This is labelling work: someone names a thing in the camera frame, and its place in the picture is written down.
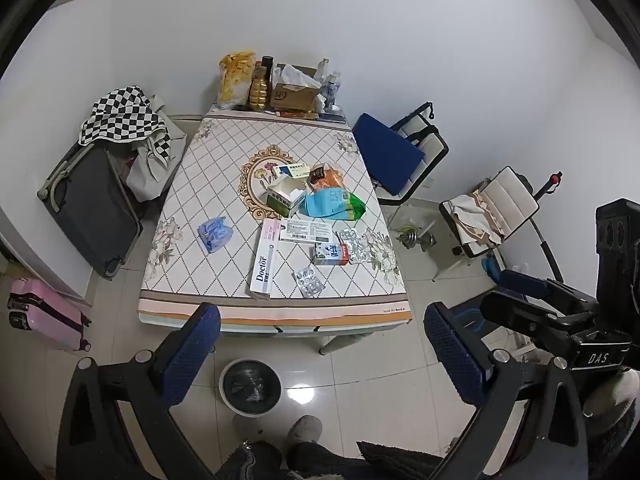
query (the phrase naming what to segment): pink suitcase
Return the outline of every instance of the pink suitcase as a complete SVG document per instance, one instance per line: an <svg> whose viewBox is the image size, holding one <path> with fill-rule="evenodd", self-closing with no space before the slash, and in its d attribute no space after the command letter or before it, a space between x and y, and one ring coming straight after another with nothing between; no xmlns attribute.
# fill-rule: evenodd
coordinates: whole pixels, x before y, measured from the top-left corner
<svg viewBox="0 0 640 480"><path fill-rule="evenodd" d="M35 330L72 350L91 349L84 339L91 321L40 280L15 280L7 308L14 328Z"/></svg>

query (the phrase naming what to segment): foot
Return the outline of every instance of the foot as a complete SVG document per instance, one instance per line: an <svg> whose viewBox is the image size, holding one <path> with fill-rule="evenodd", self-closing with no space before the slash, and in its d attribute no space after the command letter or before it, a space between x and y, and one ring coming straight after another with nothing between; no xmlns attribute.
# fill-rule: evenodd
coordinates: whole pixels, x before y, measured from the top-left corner
<svg viewBox="0 0 640 480"><path fill-rule="evenodd" d="M300 442L318 442L321 435L322 421L313 415L303 415L289 430L286 447L289 449Z"/></svg>
<svg viewBox="0 0 640 480"><path fill-rule="evenodd" d="M236 434L243 442L249 444L264 440L264 428L260 423L259 418L249 418L242 415L234 415L232 425Z"/></svg>

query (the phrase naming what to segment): patterned tablecloth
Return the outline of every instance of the patterned tablecloth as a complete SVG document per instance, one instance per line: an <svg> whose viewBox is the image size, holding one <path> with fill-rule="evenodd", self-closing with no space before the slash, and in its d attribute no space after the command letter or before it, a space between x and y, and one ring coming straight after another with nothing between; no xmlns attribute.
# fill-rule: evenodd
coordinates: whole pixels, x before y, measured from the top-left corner
<svg viewBox="0 0 640 480"><path fill-rule="evenodd" d="M291 123L266 114L260 120L234 115L209 114L188 148L162 209L141 298L195 304L205 297L218 305L253 307L406 303L385 220L348 127ZM334 232L349 226L360 234L369 230L375 239L372 261L318 267L326 288L319 298L308 300L302 298L293 272L309 265L312 247L280 241L271 300L256 301L248 295L248 280L260 221L279 218L264 204L270 167L292 162L326 162L344 174L345 187L367 211L355 222L330 223ZM234 235L224 248L208 254L197 228L217 216L226 217Z"/></svg>

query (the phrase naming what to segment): blue packet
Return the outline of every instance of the blue packet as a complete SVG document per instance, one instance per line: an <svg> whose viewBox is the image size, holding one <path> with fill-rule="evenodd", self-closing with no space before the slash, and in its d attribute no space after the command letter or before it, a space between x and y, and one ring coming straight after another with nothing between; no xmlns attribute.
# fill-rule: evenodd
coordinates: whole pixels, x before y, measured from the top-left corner
<svg viewBox="0 0 640 480"><path fill-rule="evenodd" d="M225 218L224 216L212 218L198 226L198 234L209 254L215 253L231 240L234 230L224 224Z"/></svg>
<svg viewBox="0 0 640 480"><path fill-rule="evenodd" d="M332 220L357 220L365 213L365 205L357 196L341 187L325 187L307 195L306 214Z"/></svg>

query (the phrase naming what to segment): pill blister pack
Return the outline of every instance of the pill blister pack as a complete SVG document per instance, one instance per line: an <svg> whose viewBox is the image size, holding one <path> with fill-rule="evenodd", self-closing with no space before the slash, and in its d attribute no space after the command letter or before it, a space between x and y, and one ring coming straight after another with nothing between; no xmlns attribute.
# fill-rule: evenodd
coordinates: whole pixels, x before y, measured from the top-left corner
<svg viewBox="0 0 640 480"><path fill-rule="evenodd" d="M318 279L316 270L312 266L297 270L293 273L293 277L305 298L314 298L324 289L324 283Z"/></svg>
<svg viewBox="0 0 640 480"><path fill-rule="evenodd" d="M356 232L356 229L343 229L338 231L337 235L341 243L347 246L350 263L361 264L369 261L369 243L364 236Z"/></svg>

